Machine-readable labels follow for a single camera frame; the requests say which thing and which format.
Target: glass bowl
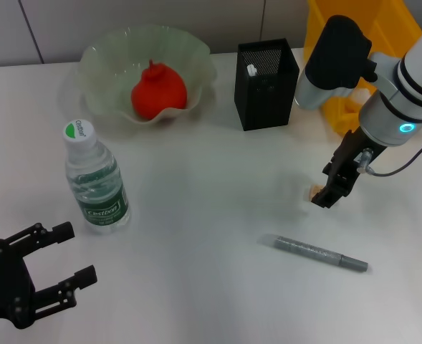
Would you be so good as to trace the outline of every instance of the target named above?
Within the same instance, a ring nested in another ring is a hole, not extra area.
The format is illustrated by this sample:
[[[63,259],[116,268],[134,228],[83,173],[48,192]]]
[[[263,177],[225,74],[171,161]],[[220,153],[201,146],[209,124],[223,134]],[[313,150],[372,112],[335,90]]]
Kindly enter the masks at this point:
[[[187,88],[185,109],[168,108],[152,120],[140,117],[131,105],[131,90],[140,81],[149,59],[173,68]],[[143,25],[119,29],[100,37],[83,53],[77,83],[96,116],[123,116],[137,125],[184,115],[199,103],[204,86],[216,70],[209,47],[188,32],[173,27]]]

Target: water bottle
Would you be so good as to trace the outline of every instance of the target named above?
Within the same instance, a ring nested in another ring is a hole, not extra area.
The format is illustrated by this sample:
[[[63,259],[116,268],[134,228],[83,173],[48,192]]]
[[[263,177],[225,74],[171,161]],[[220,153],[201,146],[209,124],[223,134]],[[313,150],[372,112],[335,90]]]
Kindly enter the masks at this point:
[[[109,234],[125,227],[130,207],[115,157],[87,120],[73,120],[63,130],[66,177],[89,227]]]

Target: table surface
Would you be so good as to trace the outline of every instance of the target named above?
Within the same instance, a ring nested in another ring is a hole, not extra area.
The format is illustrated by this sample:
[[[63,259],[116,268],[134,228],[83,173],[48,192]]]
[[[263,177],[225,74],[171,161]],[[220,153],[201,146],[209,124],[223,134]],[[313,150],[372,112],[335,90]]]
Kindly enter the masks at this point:
[[[294,52],[297,57],[301,51]],[[77,307],[0,343],[422,343],[422,156],[391,178],[361,176],[331,209],[306,199],[340,143],[317,111],[244,132],[233,101],[236,54],[194,114],[133,130],[103,127],[133,218],[110,236],[85,229],[64,175],[64,124],[90,116],[76,64],[0,68],[0,238],[38,221],[76,237],[28,256],[40,290],[93,264]],[[392,171],[422,131],[373,164]],[[369,262],[360,274],[260,244],[280,234]]]

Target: pen holder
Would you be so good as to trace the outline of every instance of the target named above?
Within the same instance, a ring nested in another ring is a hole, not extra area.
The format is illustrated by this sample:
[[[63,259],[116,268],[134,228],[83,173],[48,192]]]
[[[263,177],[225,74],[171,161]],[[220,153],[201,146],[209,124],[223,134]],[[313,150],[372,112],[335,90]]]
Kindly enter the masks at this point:
[[[238,46],[234,102],[244,131],[289,122],[298,73],[286,39]]]

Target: gray wall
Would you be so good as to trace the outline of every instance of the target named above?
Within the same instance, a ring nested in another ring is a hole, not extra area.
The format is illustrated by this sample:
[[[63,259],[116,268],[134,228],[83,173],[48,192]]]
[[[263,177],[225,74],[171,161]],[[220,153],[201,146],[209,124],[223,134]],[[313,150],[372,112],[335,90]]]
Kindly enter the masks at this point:
[[[286,37],[301,47],[307,0],[0,0],[0,65],[78,60],[102,33],[133,24],[180,27],[205,41],[212,52],[234,52],[237,44]],[[405,0],[422,28],[422,0]]]

